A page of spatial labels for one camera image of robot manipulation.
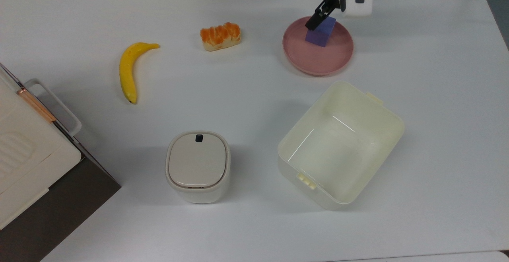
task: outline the white table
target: white table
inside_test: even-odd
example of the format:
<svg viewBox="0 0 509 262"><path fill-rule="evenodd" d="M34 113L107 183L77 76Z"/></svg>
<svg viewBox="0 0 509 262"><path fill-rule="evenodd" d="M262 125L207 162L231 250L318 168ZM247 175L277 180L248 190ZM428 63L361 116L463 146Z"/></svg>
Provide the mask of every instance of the white table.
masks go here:
<svg viewBox="0 0 509 262"><path fill-rule="evenodd" d="M344 262L507 262L509 258L501 252L474 252L442 255L349 260Z"/></svg>
<svg viewBox="0 0 509 262"><path fill-rule="evenodd" d="M45 261L326 261L509 249L509 52L486 0L375 0L347 68L295 70L282 34L322 0L0 0L0 59L47 83L83 122L78 139L122 189ZM206 52L199 30L238 23ZM138 105L118 80L136 65ZM406 131L348 208L324 211L282 175L276 146L334 81L369 91ZM229 193L184 202L166 182L171 139L218 132Z"/></svg>

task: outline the small bin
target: small bin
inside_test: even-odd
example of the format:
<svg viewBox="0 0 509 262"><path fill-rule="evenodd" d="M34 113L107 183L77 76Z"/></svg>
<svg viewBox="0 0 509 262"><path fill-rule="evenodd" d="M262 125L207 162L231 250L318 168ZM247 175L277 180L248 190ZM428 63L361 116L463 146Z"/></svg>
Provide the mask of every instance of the small bin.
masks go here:
<svg viewBox="0 0 509 262"><path fill-rule="evenodd" d="M280 142L282 175L327 210L352 202L405 129L382 104L350 83L333 83Z"/></svg>

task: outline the banana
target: banana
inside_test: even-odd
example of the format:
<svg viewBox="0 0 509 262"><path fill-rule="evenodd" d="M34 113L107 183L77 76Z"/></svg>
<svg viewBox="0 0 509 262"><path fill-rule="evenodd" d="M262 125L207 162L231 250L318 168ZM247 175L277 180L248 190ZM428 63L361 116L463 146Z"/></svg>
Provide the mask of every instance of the banana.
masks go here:
<svg viewBox="0 0 509 262"><path fill-rule="evenodd" d="M136 104L137 94L134 79L132 77L132 70L136 59L148 50L159 48L157 43L134 43L129 46L120 58L120 85L122 92L129 102Z"/></svg>

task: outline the purple block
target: purple block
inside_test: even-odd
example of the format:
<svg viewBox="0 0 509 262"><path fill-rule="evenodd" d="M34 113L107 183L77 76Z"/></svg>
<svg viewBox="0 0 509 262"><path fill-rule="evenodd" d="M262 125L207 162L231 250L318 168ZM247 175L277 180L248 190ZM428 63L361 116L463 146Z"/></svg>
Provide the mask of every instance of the purple block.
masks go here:
<svg viewBox="0 0 509 262"><path fill-rule="evenodd" d="M315 30L307 31L306 41L317 46L325 47L327 45L327 41L329 41L329 37L335 23L336 19L334 17L327 16L327 19L324 19L324 21L322 21Z"/></svg>

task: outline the container lid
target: container lid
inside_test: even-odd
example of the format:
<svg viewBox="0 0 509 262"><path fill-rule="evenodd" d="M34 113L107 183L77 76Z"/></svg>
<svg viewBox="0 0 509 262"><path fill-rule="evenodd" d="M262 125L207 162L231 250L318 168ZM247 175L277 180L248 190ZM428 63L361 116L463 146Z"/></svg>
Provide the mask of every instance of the container lid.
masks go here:
<svg viewBox="0 0 509 262"><path fill-rule="evenodd" d="M168 174L184 188L206 188L224 176L227 152L212 134L192 133L178 138L169 152Z"/></svg>

